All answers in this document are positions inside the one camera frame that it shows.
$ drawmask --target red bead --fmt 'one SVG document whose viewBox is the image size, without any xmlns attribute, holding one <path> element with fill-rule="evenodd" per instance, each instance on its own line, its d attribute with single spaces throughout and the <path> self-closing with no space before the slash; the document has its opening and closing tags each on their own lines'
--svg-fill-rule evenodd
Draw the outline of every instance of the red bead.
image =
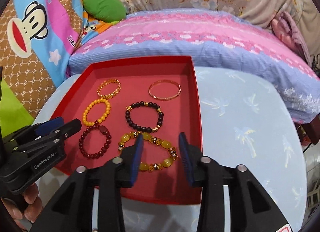
<svg viewBox="0 0 320 232">
<path fill-rule="evenodd" d="M 107 129 L 107 127 L 105 127 L 104 125 L 100 125 L 100 126 L 99 126 L 99 131 L 100 131 L 102 134 L 106 134 L 106 132 L 108 132 L 108 129 Z"/>
</svg>

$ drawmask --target yellow beaded bracelet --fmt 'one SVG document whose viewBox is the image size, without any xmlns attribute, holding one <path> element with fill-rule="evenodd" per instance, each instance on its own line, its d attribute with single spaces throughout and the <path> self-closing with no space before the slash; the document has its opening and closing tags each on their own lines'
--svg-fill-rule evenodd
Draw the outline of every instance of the yellow beaded bracelet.
<svg viewBox="0 0 320 232">
<path fill-rule="evenodd" d="M 106 112 L 96 121 L 94 122 L 88 122 L 87 121 L 87 114 L 89 113 L 90 109 L 95 105 L 95 104 L 99 104 L 99 103 L 105 103 L 107 108 L 106 108 Z M 94 100 L 91 104 L 88 105 L 88 107 L 85 109 L 84 113 L 83 113 L 83 117 L 82 117 L 82 122 L 86 125 L 86 126 L 93 126 L 94 124 L 101 124 L 108 116 L 108 114 L 110 114 L 110 103 L 108 100 L 101 98 L 101 99 L 97 99 Z"/>
<path fill-rule="evenodd" d="M 138 134 L 142 132 L 130 132 L 126 133 L 121 137 L 120 142 L 118 143 L 118 151 L 121 152 L 125 147 L 125 143 L 130 140 L 131 138 L 136 138 Z M 169 152 L 169 158 L 162 161 L 162 163 L 140 163 L 139 170 L 140 171 L 154 171 L 154 170 L 162 170 L 163 167 L 168 168 L 172 165 L 173 161 L 177 159 L 177 151 L 175 147 L 171 146 L 171 143 L 166 140 L 161 140 L 157 137 L 152 136 L 149 133 L 142 133 L 143 139 L 145 141 L 149 141 L 150 143 L 154 143 L 158 146 L 162 146 L 163 148 L 167 149 Z"/>
</svg>

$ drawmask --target black beaded bracelet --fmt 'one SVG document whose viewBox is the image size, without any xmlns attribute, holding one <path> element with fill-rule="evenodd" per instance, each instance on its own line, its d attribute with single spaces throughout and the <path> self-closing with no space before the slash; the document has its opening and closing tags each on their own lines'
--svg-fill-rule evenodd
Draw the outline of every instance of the black beaded bracelet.
<svg viewBox="0 0 320 232">
<path fill-rule="evenodd" d="M 136 107 L 140 107 L 140 106 L 148 106 L 150 108 L 154 108 L 156 109 L 156 111 L 158 112 L 158 122 L 157 122 L 157 127 L 155 128 L 151 128 L 151 127 L 141 127 L 140 125 L 135 124 L 132 120 L 131 120 L 131 116 L 130 116 L 130 111 Z M 163 112 L 161 112 L 161 108 L 159 105 L 157 105 L 156 103 L 152 103 L 152 102 L 137 102 L 135 104 L 132 104 L 130 106 L 127 106 L 127 111 L 125 112 L 125 118 L 127 120 L 127 123 L 129 124 L 130 127 L 132 127 L 134 130 L 137 130 L 138 132 L 143 132 L 143 133 L 154 133 L 157 132 L 160 127 L 162 126 L 162 122 L 163 122 Z"/>
</svg>

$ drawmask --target red beaded bracelet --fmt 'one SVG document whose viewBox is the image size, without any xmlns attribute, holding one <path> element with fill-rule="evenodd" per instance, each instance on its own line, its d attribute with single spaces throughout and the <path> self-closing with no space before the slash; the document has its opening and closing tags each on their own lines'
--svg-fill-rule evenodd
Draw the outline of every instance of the red beaded bracelet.
<svg viewBox="0 0 320 232">
<path fill-rule="evenodd" d="M 99 129 L 99 131 L 104 134 L 106 136 L 106 142 L 103 145 L 103 147 L 101 148 L 100 151 L 98 151 L 98 153 L 94 153 L 94 154 L 89 154 L 87 153 L 84 148 L 83 148 L 83 142 L 85 137 L 94 129 Z M 105 127 L 104 125 L 99 125 L 98 121 L 94 122 L 93 126 L 89 126 L 81 135 L 80 139 L 79 139 L 79 150 L 81 152 L 81 154 L 86 157 L 87 159 L 98 159 L 100 157 L 103 156 L 103 154 L 105 152 L 107 152 L 107 149 L 109 148 L 109 144 L 111 143 L 111 135 L 110 132 L 108 131 L 107 127 Z"/>
</svg>

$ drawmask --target bracelet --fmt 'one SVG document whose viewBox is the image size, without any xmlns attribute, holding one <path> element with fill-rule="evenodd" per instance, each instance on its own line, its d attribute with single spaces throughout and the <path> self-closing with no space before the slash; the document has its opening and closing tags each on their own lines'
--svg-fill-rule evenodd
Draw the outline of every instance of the bracelet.
<svg viewBox="0 0 320 232">
<path fill-rule="evenodd" d="M 149 141 L 150 143 L 154 143 L 158 146 L 162 146 L 163 148 L 167 149 L 169 152 L 169 158 L 164 159 L 162 163 L 140 163 L 139 170 L 140 171 L 154 171 L 154 170 L 162 170 L 163 167 L 168 168 L 172 165 L 173 161 L 178 158 L 177 151 L 175 147 L 171 146 L 171 143 L 166 140 L 161 140 L 157 137 L 150 135 L 149 133 L 142 133 L 142 132 L 130 132 L 126 133 L 121 137 L 120 142 L 118 143 L 118 151 L 121 152 L 125 147 L 125 143 L 130 140 L 131 138 L 137 138 L 138 134 L 143 135 L 143 139 L 145 141 Z"/>
<path fill-rule="evenodd" d="M 136 107 L 140 107 L 140 106 L 148 106 L 150 108 L 154 108 L 156 109 L 159 117 L 158 117 L 158 122 L 157 122 L 157 126 L 155 128 L 151 128 L 151 127 L 141 127 L 140 125 L 135 124 L 130 117 L 130 111 Z M 152 103 L 152 102 L 137 102 L 135 104 L 132 104 L 130 106 L 127 106 L 127 110 L 125 112 L 125 118 L 127 120 L 127 123 L 129 124 L 130 127 L 132 127 L 133 129 L 137 130 L 137 131 L 141 131 L 143 133 L 154 133 L 157 132 L 160 127 L 162 126 L 162 121 L 163 121 L 163 112 L 161 112 L 161 108 L 159 105 L 157 105 L 156 103 Z"/>
<path fill-rule="evenodd" d="M 178 93 L 176 94 L 176 95 L 174 95 L 174 96 L 171 96 L 171 97 L 157 97 L 157 96 L 155 96 L 155 95 L 152 95 L 151 94 L 151 88 L 153 88 L 155 85 L 158 85 L 159 83 L 170 83 L 170 84 L 174 84 L 174 85 L 176 85 L 178 88 L 179 88 L 179 91 L 178 91 Z M 156 82 L 154 82 L 153 84 L 151 84 L 151 86 L 149 87 L 149 89 L 148 89 L 148 92 L 149 92 L 149 95 L 151 96 L 151 97 L 153 97 L 154 99 L 156 99 L 156 100 L 160 100 L 160 101 L 168 101 L 168 100 L 172 100 L 172 99 L 174 99 L 174 98 L 177 98 L 179 95 L 180 95 L 180 93 L 181 93 L 181 86 L 177 83 L 177 82 L 174 82 L 174 81 L 171 81 L 171 80 L 158 80 L 158 81 L 156 81 Z"/>
<path fill-rule="evenodd" d="M 95 104 L 98 104 L 98 103 L 105 103 L 107 108 L 106 108 L 106 112 L 95 122 L 88 122 L 87 121 L 87 114 L 89 113 L 90 109 L 95 105 Z M 84 123 L 84 125 L 86 126 L 93 126 L 94 124 L 101 124 L 108 116 L 108 114 L 110 114 L 110 103 L 108 100 L 104 99 L 104 98 L 101 98 L 101 99 L 97 99 L 97 100 L 94 100 L 91 104 L 88 105 L 88 107 L 85 109 L 84 113 L 83 113 L 83 117 L 82 117 L 82 122 Z"/>
<path fill-rule="evenodd" d="M 100 151 L 98 151 L 98 153 L 93 153 L 93 154 L 89 154 L 87 153 L 84 148 L 83 148 L 83 142 L 84 139 L 86 138 L 86 136 L 95 129 L 99 129 L 99 131 L 104 134 L 106 136 L 106 142 L 103 145 L 103 147 L 101 148 Z M 81 135 L 80 139 L 79 139 L 79 150 L 81 152 L 81 154 L 86 157 L 87 159 L 99 159 L 100 157 L 103 156 L 103 154 L 105 152 L 107 152 L 107 149 L 109 148 L 109 144 L 111 143 L 111 135 L 110 132 L 108 131 L 107 127 L 105 127 L 104 125 L 99 125 L 99 124 L 95 124 L 93 126 L 89 126 Z"/>
<path fill-rule="evenodd" d="M 103 87 L 105 87 L 106 85 L 110 84 L 110 83 L 116 83 L 116 84 L 118 84 L 117 89 L 114 90 L 111 94 L 101 95 L 101 94 L 100 94 L 101 89 L 102 89 Z M 111 99 L 111 98 L 115 97 L 115 96 L 120 92 L 120 90 L 121 90 L 121 84 L 120 84 L 119 80 L 117 80 L 117 79 L 108 79 L 108 80 L 102 82 L 101 85 L 99 85 L 99 87 L 98 87 L 98 89 L 97 89 L 97 94 L 98 94 L 98 96 L 101 97 L 101 98 Z"/>
</svg>

